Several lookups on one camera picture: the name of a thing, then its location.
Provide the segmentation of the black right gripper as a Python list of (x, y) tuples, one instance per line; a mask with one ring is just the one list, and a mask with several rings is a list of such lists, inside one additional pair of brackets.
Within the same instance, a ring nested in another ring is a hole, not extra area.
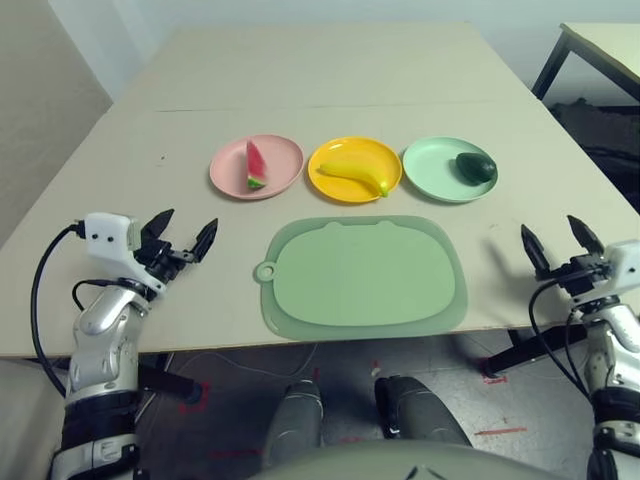
[[(573, 215), (568, 215), (567, 219), (574, 238), (582, 248), (588, 253), (604, 252), (603, 244), (586, 223)], [(608, 280), (611, 275), (611, 264), (595, 254), (571, 257), (568, 263), (551, 269), (540, 240), (524, 224), (521, 225), (521, 240), (534, 267), (536, 279), (554, 281), (572, 298), (592, 291), (598, 283)]]

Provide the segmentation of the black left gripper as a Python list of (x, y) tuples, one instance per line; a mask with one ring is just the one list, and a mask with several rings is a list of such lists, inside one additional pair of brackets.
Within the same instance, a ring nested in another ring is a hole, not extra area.
[(218, 219), (206, 224), (199, 234), (190, 251), (175, 251), (170, 242), (152, 242), (159, 240), (167, 228), (174, 214), (174, 209), (168, 209), (155, 215), (141, 229), (142, 246), (134, 252), (135, 260), (144, 267), (150, 280), (144, 283), (149, 288), (161, 288), (173, 281), (178, 274), (190, 263), (200, 263), (214, 243)]

